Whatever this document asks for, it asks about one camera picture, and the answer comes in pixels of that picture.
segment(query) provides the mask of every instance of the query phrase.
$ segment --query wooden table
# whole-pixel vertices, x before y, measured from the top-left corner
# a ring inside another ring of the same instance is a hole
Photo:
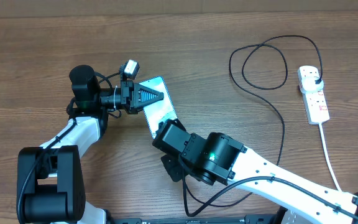
[[[282,125],[264,102],[240,91],[228,75],[231,52],[276,35],[313,39],[324,62],[331,120],[324,124],[328,151],[343,190],[358,191],[358,11],[204,14],[181,16],[0,19],[0,223],[16,221],[17,154],[51,139],[67,123],[73,97],[69,71],[81,64],[109,75],[126,60],[140,63],[137,81],[164,77],[178,117],[190,132],[230,135],[275,162]],[[244,88],[271,101],[284,117],[281,166],[334,188],[317,126],[307,123],[296,70],[318,66],[313,46],[296,38],[271,42],[287,58],[288,81],[273,91],[241,80],[245,56],[233,60]],[[284,78],[280,55],[261,49],[246,66],[249,80],[275,86]],[[103,139],[81,160],[86,198],[114,217],[185,217],[181,183],[165,172],[143,114],[110,119]],[[188,178],[195,195],[207,200],[222,189]],[[233,190],[218,204],[245,192]],[[190,209],[199,204],[190,200]],[[200,217],[275,213],[278,205],[257,195],[232,208],[208,208]]]

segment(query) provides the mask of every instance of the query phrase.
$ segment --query white power strip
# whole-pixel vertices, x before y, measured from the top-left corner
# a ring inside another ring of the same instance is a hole
[[[305,65],[298,69],[300,84],[302,83],[302,79],[311,77],[319,78],[318,69],[316,67]],[[329,120],[327,102],[322,90],[312,93],[302,93],[302,95],[309,124],[319,124]]]
[[[302,86],[302,83],[305,83],[303,82],[305,80],[315,80],[319,78],[318,69],[316,67],[309,66],[309,65],[302,66],[298,69],[298,78],[299,78],[300,89],[303,95],[303,102],[305,103],[305,110],[306,110],[306,115],[308,117],[309,124],[318,124],[319,126],[321,142],[323,143],[324,155],[327,161],[329,172],[333,177],[333,181],[338,191],[342,191],[341,188],[339,187],[333,168],[331,167],[331,163],[329,161],[326,140],[323,132],[322,123],[329,120],[329,113],[328,113],[327,102],[324,96],[324,92],[322,90],[322,87],[320,88],[320,86],[308,86],[309,89],[316,89],[316,91],[305,91],[305,89],[303,89],[304,87]]]

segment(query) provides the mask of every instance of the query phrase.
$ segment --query electrical outlet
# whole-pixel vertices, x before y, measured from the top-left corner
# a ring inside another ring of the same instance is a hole
[[[302,79],[316,77],[319,77],[316,67],[305,65],[298,69],[300,84],[302,83]],[[309,124],[319,124],[329,120],[328,107],[323,90],[302,93],[302,96]]]

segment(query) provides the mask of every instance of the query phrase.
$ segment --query phone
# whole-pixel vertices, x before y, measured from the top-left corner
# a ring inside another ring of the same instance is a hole
[[[164,94],[163,100],[157,101],[143,108],[147,124],[149,125],[150,132],[154,139],[157,136],[159,123],[165,122],[168,119],[177,119],[178,117],[175,109],[173,108],[167,86],[165,85],[164,79],[162,77],[154,77],[139,84]]]

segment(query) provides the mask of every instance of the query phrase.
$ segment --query green light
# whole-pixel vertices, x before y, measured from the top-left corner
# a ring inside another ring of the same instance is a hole
[[[214,160],[215,160],[215,154],[211,153],[211,154],[209,155],[209,159],[210,159],[211,161],[214,161]]]

